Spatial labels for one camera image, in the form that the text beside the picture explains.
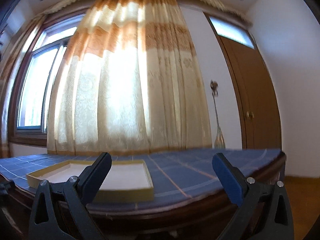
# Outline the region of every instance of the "clamp jaw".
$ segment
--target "clamp jaw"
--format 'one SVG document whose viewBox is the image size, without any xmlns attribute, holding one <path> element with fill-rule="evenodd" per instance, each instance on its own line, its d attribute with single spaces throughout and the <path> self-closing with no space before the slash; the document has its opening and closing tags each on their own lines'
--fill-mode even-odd
<svg viewBox="0 0 320 240">
<path fill-rule="evenodd" d="M 275 185 L 245 178 L 222 153 L 212 158 L 212 167 L 230 201 L 238 205 L 236 213 L 217 240 L 241 239 L 258 203 L 264 202 L 260 221 L 248 240 L 294 240 L 290 203 L 284 184 Z"/>
<path fill-rule="evenodd" d="M 105 240 L 85 206 L 94 199 L 111 169 L 111 163 L 111 156 L 102 153 L 91 166 L 82 171 L 79 177 L 72 176 L 66 182 L 52 184 L 42 180 L 32 205 L 29 239 L 75 240 L 67 233 L 67 227 L 58 207 L 58 201 L 65 201 L 83 240 Z"/>
</svg>

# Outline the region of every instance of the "window glass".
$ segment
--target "window glass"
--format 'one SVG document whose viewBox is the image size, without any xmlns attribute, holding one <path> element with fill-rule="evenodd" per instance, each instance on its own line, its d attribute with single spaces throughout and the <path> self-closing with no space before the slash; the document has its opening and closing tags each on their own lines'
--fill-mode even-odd
<svg viewBox="0 0 320 240">
<path fill-rule="evenodd" d="M 245 30 L 214 17 L 210 17 L 210 20 L 218 35 L 237 41 L 254 49 L 254 45 L 252 44 L 252 41 Z"/>
<path fill-rule="evenodd" d="M 82 14 L 60 21 L 46 28 L 38 38 L 20 94 L 17 117 L 20 132 L 46 132 L 53 83 L 67 43 L 83 17 Z"/>
<path fill-rule="evenodd" d="M 33 51 L 47 44 L 72 36 L 76 32 L 77 26 L 83 17 L 84 15 L 81 14 L 81 15 L 66 19 L 64 21 L 61 21 L 45 29 L 41 33 L 40 38 L 38 39 L 35 47 L 33 48 Z"/>
<path fill-rule="evenodd" d="M 45 100 L 44 100 L 44 132 L 47 132 L 49 101 L 50 101 L 50 95 L 51 95 L 53 83 L 56 78 L 59 66 L 61 64 L 62 57 L 66 52 L 66 49 L 67 47 L 64 47 L 64 46 L 60 47 L 56 60 L 54 61 L 54 64 L 53 64 L 50 77 L 49 77 L 47 93 L 45 95 Z"/>
<path fill-rule="evenodd" d="M 31 58 L 20 100 L 18 128 L 40 128 L 45 88 L 57 51 L 52 48 Z"/>
</svg>

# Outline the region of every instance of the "beige curtain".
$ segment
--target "beige curtain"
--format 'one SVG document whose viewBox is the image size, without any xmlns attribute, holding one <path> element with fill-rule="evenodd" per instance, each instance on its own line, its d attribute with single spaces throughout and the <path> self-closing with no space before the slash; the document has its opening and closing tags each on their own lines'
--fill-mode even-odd
<svg viewBox="0 0 320 240">
<path fill-rule="evenodd" d="M 48 153 L 211 147 L 195 49 L 176 0 L 97 0 L 51 95 Z"/>
<path fill-rule="evenodd" d="M 28 48 L 30 47 L 33 39 L 38 33 L 46 16 L 41 16 L 33 19 L 25 28 L 25 31 L 16 41 L 14 46 L 9 52 L 7 60 L 1 61 L 0 81 L 3 83 L 2 90 L 0 91 L 0 131 L 1 131 L 1 149 L 0 158 L 10 157 L 8 147 L 8 111 L 12 95 L 14 81 L 16 79 L 20 64 L 24 58 Z"/>
</svg>

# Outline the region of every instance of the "wooden door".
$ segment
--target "wooden door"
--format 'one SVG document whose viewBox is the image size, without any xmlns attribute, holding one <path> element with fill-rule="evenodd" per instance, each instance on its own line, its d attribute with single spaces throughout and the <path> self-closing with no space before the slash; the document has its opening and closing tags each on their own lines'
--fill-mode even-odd
<svg viewBox="0 0 320 240">
<path fill-rule="evenodd" d="M 276 94 L 257 48 L 219 36 L 240 94 L 247 148 L 281 148 Z"/>
</svg>

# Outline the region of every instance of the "blue bedsheet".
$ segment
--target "blue bedsheet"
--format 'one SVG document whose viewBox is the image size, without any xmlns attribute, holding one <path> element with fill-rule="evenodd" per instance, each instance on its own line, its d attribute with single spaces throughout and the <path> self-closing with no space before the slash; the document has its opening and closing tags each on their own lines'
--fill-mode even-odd
<svg viewBox="0 0 320 240">
<path fill-rule="evenodd" d="M 233 166 L 248 176 L 268 165 L 281 153 L 271 150 L 194 149 L 150 155 L 113 156 L 112 160 L 144 160 L 154 185 L 154 200 L 140 203 L 90 204 L 92 209 L 113 212 L 164 211 L 205 198 L 222 188 L 212 169 L 212 157 L 222 152 Z M 28 186 L 26 174 L 65 160 L 95 160 L 97 157 L 65 155 L 29 155 L 0 159 L 0 173 L 13 179 L 18 187 L 35 193 Z"/>
</svg>

